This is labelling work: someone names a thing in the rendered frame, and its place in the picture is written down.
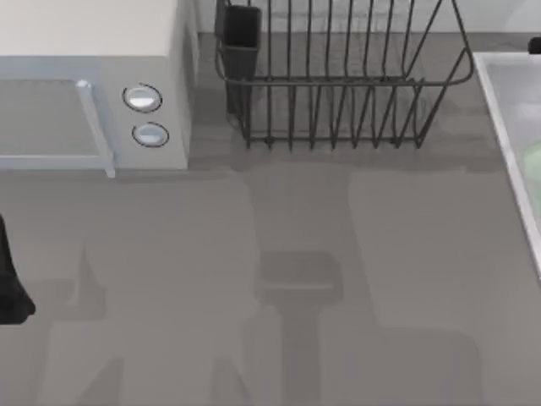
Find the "small microwave knob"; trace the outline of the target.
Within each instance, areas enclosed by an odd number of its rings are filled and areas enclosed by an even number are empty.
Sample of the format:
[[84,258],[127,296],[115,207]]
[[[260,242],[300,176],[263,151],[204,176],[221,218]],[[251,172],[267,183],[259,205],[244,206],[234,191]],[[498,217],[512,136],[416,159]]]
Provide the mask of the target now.
[[145,148],[161,148],[170,139],[168,130],[154,122],[134,126],[131,135],[139,145]]

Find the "black utensil holder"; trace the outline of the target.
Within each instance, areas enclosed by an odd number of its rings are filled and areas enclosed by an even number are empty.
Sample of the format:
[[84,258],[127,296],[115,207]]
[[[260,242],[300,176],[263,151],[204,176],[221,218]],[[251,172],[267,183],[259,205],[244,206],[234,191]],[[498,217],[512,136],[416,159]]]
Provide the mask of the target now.
[[227,112],[238,117],[255,77],[261,25],[260,8],[216,0],[215,36],[224,68]]

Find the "large microwave knob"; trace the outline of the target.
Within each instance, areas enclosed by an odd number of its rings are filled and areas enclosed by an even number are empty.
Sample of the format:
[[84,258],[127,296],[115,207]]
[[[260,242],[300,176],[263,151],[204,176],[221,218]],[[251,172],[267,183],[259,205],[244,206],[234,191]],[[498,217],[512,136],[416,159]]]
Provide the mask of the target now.
[[128,108],[140,113],[154,112],[163,103],[161,93],[155,87],[143,83],[125,88],[122,99]]

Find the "microwave door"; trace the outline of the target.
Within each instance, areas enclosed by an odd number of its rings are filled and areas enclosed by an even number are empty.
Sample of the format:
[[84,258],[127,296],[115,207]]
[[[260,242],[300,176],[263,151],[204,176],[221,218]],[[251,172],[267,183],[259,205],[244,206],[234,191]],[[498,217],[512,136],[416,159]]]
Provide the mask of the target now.
[[0,80],[0,170],[104,170],[77,80]]

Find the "pale microwave oven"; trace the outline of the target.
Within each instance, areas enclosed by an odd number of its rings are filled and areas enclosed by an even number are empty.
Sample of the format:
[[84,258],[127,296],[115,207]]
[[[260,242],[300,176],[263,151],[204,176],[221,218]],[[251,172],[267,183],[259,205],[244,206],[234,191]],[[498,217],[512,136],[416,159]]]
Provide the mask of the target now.
[[[0,0],[0,80],[87,80],[119,170],[189,164],[199,38],[194,0]],[[135,112],[127,87],[155,87],[161,107]],[[154,122],[169,141],[145,148],[132,128]]]

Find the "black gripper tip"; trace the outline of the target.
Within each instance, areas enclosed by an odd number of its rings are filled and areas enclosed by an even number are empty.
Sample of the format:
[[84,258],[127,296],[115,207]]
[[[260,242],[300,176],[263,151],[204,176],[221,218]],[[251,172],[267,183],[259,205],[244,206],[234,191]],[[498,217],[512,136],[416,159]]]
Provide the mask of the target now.
[[0,326],[21,325],[36,313],[14,267],[5,221],[0,214]]

